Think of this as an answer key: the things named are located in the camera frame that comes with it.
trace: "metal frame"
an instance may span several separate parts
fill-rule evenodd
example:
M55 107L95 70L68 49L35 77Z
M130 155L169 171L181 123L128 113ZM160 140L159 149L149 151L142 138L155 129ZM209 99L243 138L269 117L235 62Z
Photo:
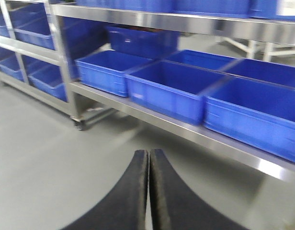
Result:
M6 0L0 0L4 15L8 14ZM57 3L57 0L19 0L25 2L43 2L54 40L55 51L26 44L15 39L12 26L9 26L11 38L0 36L0 46L21 55L28 55L60 66L63 81L66 84L69 103L52 97L28 83L20 82L0 72L0 81L5 82L48 105L71 115L75 122L81 122L83 111L90 102L101 102L113 109L127 113L142 121L160 127L182 138L195 142L213 151L226 160L233 160L264 172L283 181L295 183L295 164L277 158L262 150L210 131L202 126L192 126L168 116L146 109L121 98L105 93L71 80L72 68L65 36L61 30L62 17L75 17L110 23L175 30L197 34L217 35L221 37L242 38L247 40L295 45L295 23L254 19L231 19L206 17L174 13L150 13L141 11L122 11L94 7L75 6ZM4 16L11 25L9 15Z
M52 12L52 4L58 3L57 0L18 0L22 2L30 2L30 3L43 3L45 6L45 12L47 15L47 19L49 22L49 28L51 31L51 35L54 41L55 50L43 48L40 46L35 46L32 44L28 44L25 42L18 41L16 39L13 26L11 23L9 11L6 5L6 0L0 0L1 11L6 23L6 26L9 31L9 37L0 36L0 47L9 49L14 51L19 62L21 71L23 73L24 84L20 81L12 79L10 76L6 74L0 73L0 81L6 84L9 84L43 102L53 106L54 108L68 114L75 121L81 121L85 119L85 116L82 113L87 109L87 107L83 107L80 104L84 104L86 106L90 106L91 103L89 99L86 102L83 101L83 98L79 98L77 94L69 90L69 83L71 83L72 76L72 68L69 63L71 60L68 54L68 48L64 46L66 44L64 35L60 28L63 28L63 20L62 17L56 16ZM47 95L38 89L29 85L27 73L25 71L22 55L27 55L45 62L48 62L53 65L57 65L60 67L61 75L63 78L63 82L66 85L66 92L68 103L66 102L58 102L59 99Z
M65 114L71 115L69 105L67 102L64 102L56 97L53 97L52 95L47 94L33 86L30 86L25 82L19 81L3 72L0 72L0 81L44 102L47 105L50 105L51 107L57 110L60 110Z
M6 23L6 26L7 26L8 32L9 32L9 36L10 36L10 38L16 40L14 31L13 31L13 26L12 26L12 23L11 23L11 19L10 19L10 16L9 16L9 12L8 12L8 8L7 8L5 0L0 0L0 8L2 10L4 21ZM17 57L19 66L21 68L21 72L22 72L22 75L23 75L24 82L28 84L29 83L28 82L28 77L27 77L27 74L26 74L26 70L25 70L23 59L22 59L22 55L20 53L17 53L17 52L15 53L15 55Z
M76 6L73 3L52 7L55 15L64 17L295 45L295 22L125 11Z
M249 40L249 46L237 42L229 37L224 37L223 40L246 52L247 58L249 59L255 59L255 54L263 49L262 45L259 42L253 40Z
M286 50L275 50L276 48L289 48ZM274 44L267 42L263 54L263 60L270 62L274 56L286 56L286 55L295 55L295 46L282 46L279 44Z

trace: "stainless steel shelf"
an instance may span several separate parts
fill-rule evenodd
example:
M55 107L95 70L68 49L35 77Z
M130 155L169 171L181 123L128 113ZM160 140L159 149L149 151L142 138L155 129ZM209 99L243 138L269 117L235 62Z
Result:
M51 49L35 46L4 36L0 36L0 47L60 66L58 52Z
M30 86L22 81L19 81L3 72L0 72L0 81L44 102L45 104L54 107L61 112L70 115L69 104L50 94L47 94L33 86Z
M295 183L295 164L224 135L192 126L131 102L128 98L93 89L78 82L70 84L73 92L122 111L142 121L210 149L223 159L235 160L270 176Z
M295 45L295 22L52 5L58 16Z

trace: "blue plastic crate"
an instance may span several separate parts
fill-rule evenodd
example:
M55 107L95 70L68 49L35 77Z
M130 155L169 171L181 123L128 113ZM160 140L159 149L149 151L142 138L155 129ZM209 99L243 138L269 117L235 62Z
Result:
M127 76L131 100L144 107L197 125L204 116L204 94L225 75L161 61Z
M157 59L176 51L179 32L147 32L108 26L112 49L126 54Z
M113 0L76 0L79 6L113 8Z
M132 11L172 12L174 0L113 0L113 8Z
M0 47L0 60L7 58L13 54L12 51Z
M45 18L46 13L43 3L30 4L16 11L10 12L10 19L14 28L36 19Z
M221 70L227 64L236 60L216 54L208 54L193 50L182 50L165 58L168 61L179 62L186 65L197 66L205 69Z
M11 11L10 12L10 19L12 22L13 27L21 26L31 20L35 20L40 17L45 17L45 11L25 11L27 7L21 8L20 10ZM8 29L6 27L3 15L0 14L0 35L9 37Z
M8 29L6 27L3 15L0 14L0 35L4 37L9 37Z
M295 21L295 1L253 0L250 17Z
M20 8L19 11L33 12L33 13L39 13L39 12L45 13L45 8L44 8L43 3L32 3L32 4L29 4L28 6Z
M291 66L252 59L240 59L223 68L222 71L245 78L295 88L295 67Z
M104 32L105 23L94 22L76 18L64 18L64 31L67 38L67 43L73 47L83 42L83 40L89 36L92 36L92 32L101 30ZM16 36L19 40L42 46L48 49L54 49L54 43L51 36L51 32L48 26L46 18L38 19L33 22L27 23L14 29Z
M67 101L65 84L58 66L47 64L42 69L28 76L33 86L60 99Z
M125 74L149 61L147 58L108 50L75 62L83 84L127 97Z
M85 57L94 52L101 46L108 43L108 36L105 29L96 30L98 32L91 34L76 46L70 47L70 56L73 60Z
M238 79L207 97L204 125L295 162L295 91Z
M23 56L23 62L26 68L27 74L30 74L45 65L45 62L34 59L32 57ZM2 61L0 61L0 70L18 80L23 81L23 75L15 55L12 55Z
M175 0L175 12L229 18L248 18L250 0Z

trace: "gray floor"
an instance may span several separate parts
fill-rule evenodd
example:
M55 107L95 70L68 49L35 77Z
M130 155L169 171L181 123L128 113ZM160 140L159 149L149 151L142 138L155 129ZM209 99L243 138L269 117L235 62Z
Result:
M183 38L181 48L193 47L243 55L230 45L215 44L210 36ZM290 63L295 65L295 57ZM66 115L0 86L0 230L57 230L67 225L104 197L135 150L153 148L165 150L199 196L249 229L283 230L295 222L292 184L217 158L122 113L77 131Z

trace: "black curved object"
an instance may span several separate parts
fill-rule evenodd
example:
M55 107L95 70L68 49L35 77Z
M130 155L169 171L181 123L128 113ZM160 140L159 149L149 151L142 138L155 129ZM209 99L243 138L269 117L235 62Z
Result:
M144 230L147 185L148 152L137 150L105 198L63 230Z
M198 197L161 149L150 152L149 190L154 230L246 230Z

